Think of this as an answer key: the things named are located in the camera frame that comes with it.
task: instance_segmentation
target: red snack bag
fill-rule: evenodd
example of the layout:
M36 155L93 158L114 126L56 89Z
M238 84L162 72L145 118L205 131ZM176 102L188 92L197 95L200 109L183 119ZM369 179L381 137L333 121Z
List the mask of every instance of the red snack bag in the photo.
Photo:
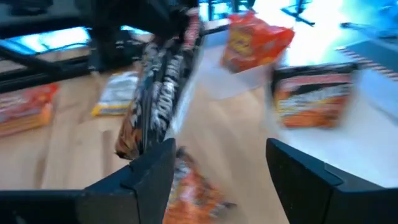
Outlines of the red snack bag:
M46 125L58 84L48 84L0 95L0 136Z
M195 161L179 149L163 224L210 224L222 209L232 205L199 173Z
M251 11L229 19L229 39L221 64L234 73L273 62L294 37L292 29L270 26Z

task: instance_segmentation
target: white tray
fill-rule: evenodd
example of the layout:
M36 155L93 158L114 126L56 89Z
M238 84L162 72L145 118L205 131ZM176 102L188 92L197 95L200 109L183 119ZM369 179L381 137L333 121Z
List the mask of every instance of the white tray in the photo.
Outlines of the white tray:
M388 90L376 95L374 89L382 86L374 77L373 72L360 75L351 104L335 129L285 129L277 122L266 85L267 137L382 187L398 187L398 126L370 99L380 97L380 102L391 103L394 93Z
M213 99L222 100L264 86L270 67L258 66L231 73L220 65L224 48L225 45L206 49L199 70L200 82Z

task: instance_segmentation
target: wooden floor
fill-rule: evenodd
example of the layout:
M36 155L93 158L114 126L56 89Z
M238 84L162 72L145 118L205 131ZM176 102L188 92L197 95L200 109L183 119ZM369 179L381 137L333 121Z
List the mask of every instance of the wooden floor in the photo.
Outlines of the wooden floor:
M121 118L90 115L99 94L91 76L63 81L50 126L0 139L0 189L79 189L126 165L113 153ZM286 223L267 170L263 98L257 89L214 101L199 85L178 136L239 205L227 223Z

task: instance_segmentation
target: black snack bag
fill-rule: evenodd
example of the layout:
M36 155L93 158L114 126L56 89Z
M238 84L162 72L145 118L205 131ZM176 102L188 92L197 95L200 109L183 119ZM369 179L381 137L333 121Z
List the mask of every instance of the black snack bag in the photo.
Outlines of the black snack bag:
M123 119L115 145L116 154L121 158L135 159L144 152L142 142L143 128L146 128L144 127L144 118L148 113L147 102L151 100L148 97L149 92L152 90L154 79L159 78L162 50L162 47L154 41L149 42L144 48L141 79L134 92L129 110Z
M333 128L352 94L356 63L285 67L272 72L273 105L287 128Z
M204 26L197 9L187 15L189 26L183 35L165 42L154 37L144 49L142 78L116 142L119 157L135 159L164 140L203 43Z

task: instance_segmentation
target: plastic wrapper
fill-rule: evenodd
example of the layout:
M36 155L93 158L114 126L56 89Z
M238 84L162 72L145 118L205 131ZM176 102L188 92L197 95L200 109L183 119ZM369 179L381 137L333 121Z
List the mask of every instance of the plastic wrapper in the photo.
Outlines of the plastic wrapper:
M1 94L0 136L49 124L57 90L53 83Z
M199 173L195 161L180 148L163 224L210 224L220 211L232 205Z
M294 37L292 29L270 26L251 11L229 19L228 43L221 64L233 73L275 61Z
M357 72L355 63L273 70L271 93L280 122L287 128L335 127Z
M144 48L142 77L116 142L116 154L135 159L164 140L186 81L196 63L203 36L198 14L181 37L159 41L154 37Z
M115 73L110 76L91 114L93 116L126 114L137 86L137 76L137 72Z

